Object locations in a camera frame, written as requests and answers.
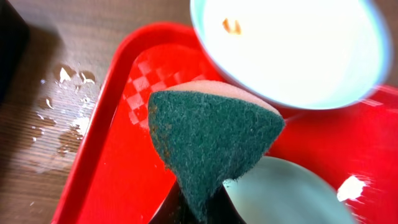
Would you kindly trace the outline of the green pink scrub sponge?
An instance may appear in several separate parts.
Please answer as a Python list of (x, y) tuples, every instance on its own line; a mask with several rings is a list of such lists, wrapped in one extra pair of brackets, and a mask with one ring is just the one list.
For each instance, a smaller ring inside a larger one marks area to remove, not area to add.
[(152, 144), (177, 178), (193, 216), (210, 219), (210, 200), (228, 179), (251, 170), (282, 132), (271, 105), (227, 83), (199, 80), (153, 92)]

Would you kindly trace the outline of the white plate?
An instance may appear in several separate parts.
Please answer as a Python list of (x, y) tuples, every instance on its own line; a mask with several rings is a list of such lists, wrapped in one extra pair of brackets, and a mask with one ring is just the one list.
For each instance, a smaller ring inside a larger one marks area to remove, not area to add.
[(264, 156), (224, 188), (245, 223), (355, 224), (335, 190), (308, 169)]
[(384, 82), (394, 59), (373, 1), (191, 0), (190, 17), (227, 81), (286, 107), (355, 104)]

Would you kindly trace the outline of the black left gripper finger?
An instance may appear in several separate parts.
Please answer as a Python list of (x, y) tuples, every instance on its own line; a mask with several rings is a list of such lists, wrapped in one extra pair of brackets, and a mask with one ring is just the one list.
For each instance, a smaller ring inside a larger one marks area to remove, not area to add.
[(246, 224), (235, 209), (227, 191), (221, 187), (209, 199), (207, 218), (198, 221), (189, 209), (185, 197), (175, 181), (168, 196), (151, 218), (149, 224)]

